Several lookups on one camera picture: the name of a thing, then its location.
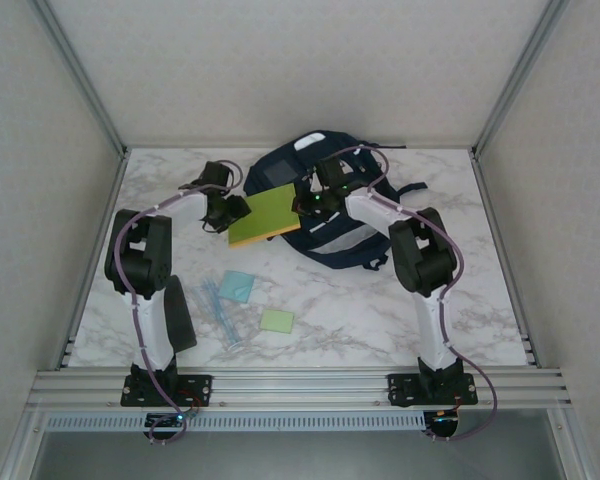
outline backpack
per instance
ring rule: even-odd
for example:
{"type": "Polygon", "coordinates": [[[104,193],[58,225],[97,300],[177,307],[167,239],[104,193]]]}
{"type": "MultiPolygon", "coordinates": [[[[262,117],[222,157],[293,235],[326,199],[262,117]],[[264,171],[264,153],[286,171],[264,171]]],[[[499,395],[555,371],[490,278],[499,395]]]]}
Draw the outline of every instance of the backpack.
{"type": "MultiPolygon", "coordinates": [[[[406,148],[381,147],[357,140],[343,132],[315,130],[258,160],[249,169],[244,191],[249,196],[288,183],[294,183],[297,191],[300,188],[310,188],[314,167],[318,161],[338,150],[356,145],[406,148]]],[[[368,185],[382,174],[380,166],[369,150],[346,152],[340,155],[340,159],[349,166],[347,170],[350,171],[346,174],[351,181],[359,180],[368,185]]],[[[378,193],[395,202],[399,202],[404,193],[423,188],[427,188],[425,183],[412,183],[395,190],[386,178],[375,187],[378,193]]],[[[380,266],[387,262],[386,251],[391,245],[389,239],[379,232],[374,231],[375,233],[359,239],[360,241],[356,239],[355,245],[351,247],[328,251],[333,249],[330,248],[332,242],[335,244],[337,239],[347,234],[349,241],[355,239],[354,231],[363,226],[371,230],[371,227],[342,213],[335,213],[327,221],[300,216],[300,229],[285,233],[282,237],[298,252],[327,267],[341,269],[362,265],[367,270],[378,271],[380,266]]]]}

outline cable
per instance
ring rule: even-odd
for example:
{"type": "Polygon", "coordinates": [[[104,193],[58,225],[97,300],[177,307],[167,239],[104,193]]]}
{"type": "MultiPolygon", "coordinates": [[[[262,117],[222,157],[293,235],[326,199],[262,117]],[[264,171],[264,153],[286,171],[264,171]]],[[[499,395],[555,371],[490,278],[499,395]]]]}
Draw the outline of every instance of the cable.
{"type": "MultiPolygon", "coordinates": [[[[171,407],[173,407],[173,409],[175,410],[175,413],[163,415],[162,417],[158,418],[155,422],[153,422],[153,424],[151,425],[151,428],[149,429],[149,441],[151,444],[153,444],[155,441],[154,430],[160,423],[162,423],[166,419],[171,418],[173,416],[182,416],[184,418],[184,412],[173,401],[173,399],[171,399],[171,397],[169,397],[167,392],[164,391],[164,389],[162,388],[162,386],[156,379],[155,373],[153,371],[153,367],[149,360],[149,356],[147,355],[147,351],[146,351],[147,346],[144,343],[142,329],[140,328],[140,318],[138,316],[138,295],[137,295],[135,289],[133,288],[133,286],[131,285],[131,283],[129,282],[129,279],[125,275],[124,269],[122,268],[122,262],[120,260],[122,239],[125,237],[125,235],[129,231],[129,229],[135,223],[137,223],[141,218],[146,217],[147,215],[151,215],[152,213],[155,213],[158,210],[161,210],[163,208],[169,207],[169,206],[179,202],[183,198],[188,197],[189,195],[193,195],[194,193],[202,192],[207,189],[216,189],[216,190],[229,189],[229,190],[232,190],[232,189],[236,188],[238,185],[240,185],[240,183],[242,182],[242,179],[244,178],[244,174],[243,174],[240,166],[238,166],[238,164],[236,164],[235,162],[232,162],[231,160],[221,160],[220,162],[232,165],[233,167],[235,167],[237,169],[237,171],[240,175],[237,182],[234,182],[229,187],[226,187],[226,186],[223,187],[220,185],[202,185],[199,187],[194,187],[190,190],[180,191],[177,195],[167,198],[166,200],[160,202],[158,205],[155,205],[151,208],[148,208],[146,210],[143,210],[142,212],[137,213],[127,223],[125,223],[124,226],[120,229],[120,232],[118,233],[118,236],[116,237],[115,245],[113,248],[113,259],[115,262],[116,271],[118,272],[118,275],[120,276],[120,280],[122,281],[122,284],[125,286],[125,288],[131,294],[131,314],[133,317],[133,326],[134,326],[134,329],[136,332],[136,336],[138,337],[138,346],[140,348],[140,354],[142,356],[142,361],[144,362],[144,366],[147,370],[147,374],[149,375],[149,378],[151,379],[151,383],[155,387],[156,391],[165,400],[165,402],[167,402],[167,404],[170,405],[171,407]]],[[[184,432],[186,432],[186,430],[187,430],[187,422],[183,421],[182,422],[182,430],[180,430],[178,433],[176,433],[173,437],[162,440],[162,442],[161,442],[162,445],[166,445],[167,443],[177,440],[184,434],[184,432]]]]}
{"type": "MultiPolygon", "coordinates": [[[[329,155],[328,157],[325,158],[325,160],[329,159],[329,158],[337,157],[338,155],[340,155],[342,153],[350,152],[350,151],[358,150],[358,149],[369,150],[371,152],[377,153],[378,155],[380,155],[380,157],[382,158],[382,160],[384,161],[384,164],[385,164],[385,169],[382,172],[382,174],[367,186],[367,193],[369,194],[369,196],[371,198],[373,198],[375,201],[377,201],[385,206],[388,206],[390,208],[393,208],[393,209],[397,210],[399,213],[402,213],[403,215],[405,215],[407,217],[415,218],[419,222],[424,223],[425,225],[430,227],[434,232],[436,232],[438,235],[440,235],[451,246],[451,248],[453,249],[453,251],[456,254],[456,257],[458,257],[458,273],[455,275],[455,277],[453,277],[451,279],[449,284],[442,290],[442,292],[440,292],[440,297],[438,298],[438,304],[440,305],[440,317],[439,317],[440,331],[442,333],[442,338],[444,340],[444,343],[445,343],[446,347],[449,349],[449,351],[451,353],[453,353],[456,357],[458,357],[460,360],[462,360],[463,362],[466,362],[471,367],[473,367],[475,369],[475,371],[478,372],[482,378],[484,378],[485,382],[487,382],[487,385],[489,386],[489,390],[491,390],[491,395],[493,396],[493,407],[491,409],[491,412],[489,413],[489,417],[487,417],[487,419],[484,421],[484,423],[482,423],[480,426],[474,428],[473,430],[471,430],[469,432],[463,433],[461,435],[447,437],[447,438],[445,438],[445,440],[446,441],[458,441],[458,440],[464,440],[466,438],[472,437],[475,434],[477,434],[477,433],[481,432],[482,430],[484,430],[485,428],[487,428],[493,422],[493,420],[496,416],[496,413],[498,411],[498,394],[496,393],[496,389],[493,386],[491,379],[484,372],[484,370],[482,368],[480,368],[478,365],[476,365],[474,362],[469,360],[467,357],[462,355],[460,352],[458,352],[453,347],[453,345],[451,344],[451,341],[449,339],[447,327],[444,322],[444,302],[443,302],[443,300],[444,300],[445,295],[449,292],[449,290],[451,290],[451,288],[453,288],[453,286],[456,283],[458,283],[458,280],[460,280],[460,277],[464,273],[464,256],[462,255],[462,252],[460,251],[460,247],[458,246],[458,244],[451,239],[451,237],[447,234],[447,232],[445,232],[442,228],[438,227],[438,225],[431,222],[427,218],[424,218],[422,215],[418,215],[416,212],[411,212],[409,210],[406,210],[399,203],[389,200],[388,198],[386,198],[383,195],[380,195],[373,189],[374,186],[376,186],[378,183],[380,183],[382,180],[384,180],[387,177],[387,173],[389,172],[389,159],[378,148],[370,147],[367,145],[358,145],[355,147],[347,147],[347,148],[343,148],[342,150],[338,150],[337,152],[329,155]]],[[[434,440],[436,438],[438,438],[432,432],[430,432],[429,436],[431,436],[434,440]]]]}

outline small green square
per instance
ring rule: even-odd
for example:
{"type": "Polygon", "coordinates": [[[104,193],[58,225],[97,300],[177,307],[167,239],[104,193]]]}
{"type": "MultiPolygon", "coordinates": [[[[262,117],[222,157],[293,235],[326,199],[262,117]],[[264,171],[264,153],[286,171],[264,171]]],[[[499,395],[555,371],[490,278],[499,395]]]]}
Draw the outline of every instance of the small green square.
{"type": "Polygon", "coordinates": [[[260,321],[261,330],[271,332],[291,333],[293,327],[293,313],[280,310],[265,310],[260,321]]]}

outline white wall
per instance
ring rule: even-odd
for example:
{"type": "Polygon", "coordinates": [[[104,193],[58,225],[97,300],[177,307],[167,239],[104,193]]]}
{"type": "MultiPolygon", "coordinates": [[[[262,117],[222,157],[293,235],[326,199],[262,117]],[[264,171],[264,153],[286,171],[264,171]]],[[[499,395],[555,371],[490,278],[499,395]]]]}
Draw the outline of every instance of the white wall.
{"type": "Polygon", "coordinates": [[[66,333],[114,158],[27,2],[0,0],[0,461],[66,333]]]}
{"type": "Polygon", "coordinates": [[[468,146],[546,0],[53,0],[131,146],[468,146]]]}
{"type": "Polygon", "coordinates": [[[483,158],[533,336],[600,461],[600,0],[573,0],[483,158]]]}

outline white marble table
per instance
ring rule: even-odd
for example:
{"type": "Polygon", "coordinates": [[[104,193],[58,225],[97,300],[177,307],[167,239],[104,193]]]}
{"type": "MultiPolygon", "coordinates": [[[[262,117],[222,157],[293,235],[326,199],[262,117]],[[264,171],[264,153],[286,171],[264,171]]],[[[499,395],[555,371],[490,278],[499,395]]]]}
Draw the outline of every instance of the white marble table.
{"type": "MultiPolygon", "coordinates": [[[[116,210],[143,209],[172,195],[198,176],[207,160],[231,159],[246,169],[267,150],[134,150],[116,210]]],[[[388,150],[394,187],[415,181],[428,191],[402,203],[437,208],[462,248],[467,270],[452,291],[454,343],[482,365],[524,365],[526,356],[487,219],[463,150],[388,150]]],[[[103,255],[93,280],[69,366],[129,366],[136,343],[131,315],[104,277],[103,255]]],[[[173,240],[173,273],[185,287],[198,345],[178,354],[181,366],[361,367],[416,365],[418,329],[410,294],[399,285],[391,260],[380,272],[330,270],[289,247],[281,238],[229,249],[226,233],[191,225],[173,240]],[[232,304],[242,344],[223,346],[217,325],[204,319],[190,288],[225,270],[256,275],[249,304],[232,304]],[[264,308],[295,314],[290,335],[261,331],[264,308]]]]}

